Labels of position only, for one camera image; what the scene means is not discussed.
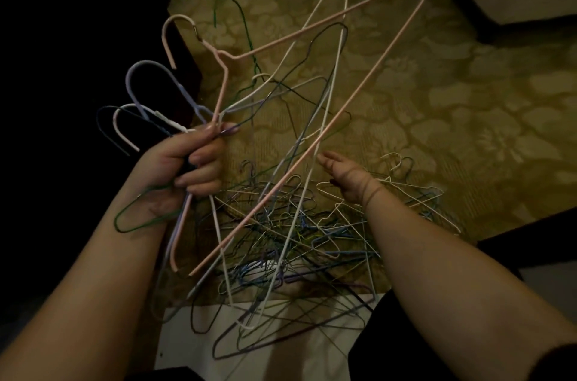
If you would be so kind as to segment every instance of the person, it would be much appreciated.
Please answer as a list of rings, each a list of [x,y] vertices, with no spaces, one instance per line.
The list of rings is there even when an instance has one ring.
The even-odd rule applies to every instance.
[[[223,130],[229,128],[231,125],[224,125]],[[124,377],[166,223],[121,234],[114,229],[113,220],[152,185],[174,180],[174,188],[135,202],[126,224],[141,224],[178,209],[184,190],[196,196],[219,191],[226,144],[217,136],[211,126],[176,135],[141,157],[73,267],[0,356],[0,379],[89,381]],[[177,176],[186,158],[198,168]],[[318,156],[318,162],[340,186],[346,200],[363,206],[400,307],[415,334],[447,368],[448,376],[524,380],[539,367],[544,368],[537,364],[544,361],[544,355],[557,355],[546,372],[566,364],[566,349],[574,356],[571,343],[577,341],[575,325],[507,269],[419,217],[350,159],[326,151]],[[385,299],[351,351],[353,379],[362,370],[352,367],[352,356],[363,353],[356,348],[369,333]],[[365,343],[364,347],[371,348],[372,355],[386,357],[379,352],[383,343],[391,340],[387,336],[390,328],[381,328],[372,331],[378,343]],[[422,365],[418,356],[408,357],[413,365]],[[386,366],[382,358],[365,359],[364,363],[356,360],[355,364],[365,368],[372,364],[377,371]],[[389,377],[406,378],[403,373]]]

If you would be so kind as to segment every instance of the pile of hangers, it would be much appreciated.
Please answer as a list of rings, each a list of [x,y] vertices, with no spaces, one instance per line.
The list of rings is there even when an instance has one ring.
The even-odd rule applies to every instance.
[[[232,1],[238,6],[244,21],[244,14],[240,5],[235,0]],[[213,55],[215,61],[223,70],[223,80],[216,105],[213,110],[206,106],[198,105],[168,68],[157,62],[140,61],[130,67],[126,73],[126,90],[133,103],[115,108],[112,115],[112,123],[116,134],[128,147],[136,152],[140,151],[138,146],[123,135],[118,128],[117,120],[120,112],[139,117],[142,121],[153,124],[161,132],[169,136],[173,133],[187,133],[193,130],[188,126],[180,125],[170,120],[152,108],[143,106],[135,97],[131,86],[134,71],[142,66],[151,65],[162,69],[169,75],[185,100],[193,108],[200,122],[212,122],[219,128],[221,128],[225,115],[243,111],[249,111],[250,114],[238,124],[249,126],[248,122],[252,123],[255,115],[262,108],[265,108],[270,100],[282,97],[285,94],[294,94],[299,99],[310,103],[313,107],[313,112],[307,124],[299,133],[297,127],[292,123],[297,139],[288,150],[286,156],[276,166],[269,167],[260,173],[255,173],[254,167],[257,166],[257,161],[247,159],[241,165],[241,169],[250,167],[250,173],[245,179],[234,185],[229,185],[215,196],[209,196],[210,212],[206,215],[195,215],[195,236],[206,237],[206,234],[198,233],[200,223],[206,219],[212,219],[213,229],[211,229],[211,233],[216,235],[218,244],[210,254],[188,273],[188,276],[198,275],[201,271],[204,274],[195,282],[186,297],[172,309],[167,310],[166,317],[157,313],[158,309],[155,307],[155,301],[153,300],[152,302],[151,308],[155,316],[163,322],[168,322],[174,317],[180,307],[190,303],[190,300],[194,304],[194,300],[198,297],[206,282],[209,281],[209,278],[213,281],[216,280],[221,303],[226,303],[239,310],[239,317],[216,340],[213,347],[214,358],[226,358],[239,355],[239,353],[246,353],[277,341],[286,340],[313,327],[333,327],[332,323],[343,316],[360,319],[360,323],[354,328],[362,328],[364,323],[358,316],[357,311],[362,307],[370,309],[369,303],[371,300],[362,299],[359,297],[358,292],[371,294],[372,300],[377,297],[373,269],[381,267],[380,257],[372,243],[371,237],[368,236],[368,227],[362,210],[356,205],[345,203],[341,197],[336,195],[335,189],[328,182],[312,181],[312,165],[304,177],[297,174],[296,170],[306,158],[314,158],[316,156],[321,141],[332,133],[338,132],[338,130],[333,131],[332,129],[343,113],[348,114],[350,118],[350,113],[346,111],[346,108],[383,62],[383,59],[405,31],[424,0],[418,1],[390,45],[335,113],[331,110],[331,100],[340,55],[348,35],[344,18],[350,12],[368,5],[374,0],[364,0],[353,6],[348,6],[347,0],[343,0],[342,11],[316,23],[310,23],[323,1],[319,0],[300,30],[262,47],[253,48],[246,21],[244,21],[250,51],[239,56],[234,56],[227,51],[213,47],[201,37],[197,31],[196,24],[190,17],[180,14],[171,16],[162,27],[162,42],[172,69],[176,69],[176,64],[166,41],[166,29],[172,21],[184,19],[192,25],[198,42]],[[335,62],[328,77],[316,76],[291,87],[288,86],[285,83],[286,79],[293,71],[306,62],[310,55],[311,47],[319,36],[333,26],[340,27],[340,35],[338,48],[335,53]],[[306,57],[284,76],[277,78],[277,74],[297,42],[296,39],[300,35],[320,27],[323,27],[323,29],[310,42]],[[292,41],[292,43],[276,69],[270,74],[264,73],[258,65],[255,55],[287,41]],[[222,60],[223,57],[231,61],[252,57],[254,63],[254,75],[251,85],[239,90],[234,101],[225,108],[223,108],[223,104],[228,85],[228,68]],[[317,80],[322,80],[325,84],[319,100],[309,100],[299,93],[300,87]],[[136,108],[138,113],[131,110],[134,108]],[[314,120],[319,118],[321,118],[320,127],[317,130],[309,130]],[[120,144],[114,140],[112,142],[123,152],[127,153]],[[409,206],[415,207],[424,218],[442,219],[459,231],[457,225],[439,210],[439,198],[443,194],[441,190],[435,187],[420,187],[411,184],[408,179],[412,169],[412,160],[410,158],[403,158],[397,153],[386,154],[383,158],[391,162],[392,167],[385,173],[372,172],[375,177],[390,186],[400,197],[406,200]],[[166,185],[152,185],[142,194],[146,194],[153,189],[167,187]],[[333,202],[330,206],[323,205],[320,209],[317,206],[317,202],[320,202],[321,199],[324,203],[327,200]],[[178,212],[159,217],[154,221],[143,223],[134,228],[122,228],[118,225],[119,217],[126,209],[121,211],[115,220],[119,232],[130,232],[139,227],[156,224],[166,219],[176,219],[163,255],[162,269],[156,281],[155,294],[161,291],[164,273],[172,272],[175,275],[181,273],[176,262],[176,250],[187,214],[193,202],[195,202],[195,199],[192,194],[186,194],[182,208]],[[359,275],[359,270],[363,270],[363,275],[367,277],[365,281]],[[241,296],[243,300],[247,300],[247,298],[251,300],[250,307],[248,309],[240,308],[235,303],[235,296]],[[317,322],[314,320],[311,309],[302,308],[302,315],[297,319],[284,319],[284,323],[282,322],[280,327],[272,332],[268,331],[275,320],[283,319],[283,312],[288,306],[295,303],[298,304],[299,299],[303,297],[315,297],[318,305],[328,306],[329,301],[331,301],[331,309],[336,312],[336,315],[331,319]],[[194,310],[191,310],[191,328],[193,331],[197,331],[194,327],[193,313]],[[291,328],[287,328],[288,325],[294,322],[301,326],[296,333]],[[216,347],[218,343],[235,328],[239,330],[237,352],[217,355]],[[292,332],[283,335],[282,330],[290,330]]]

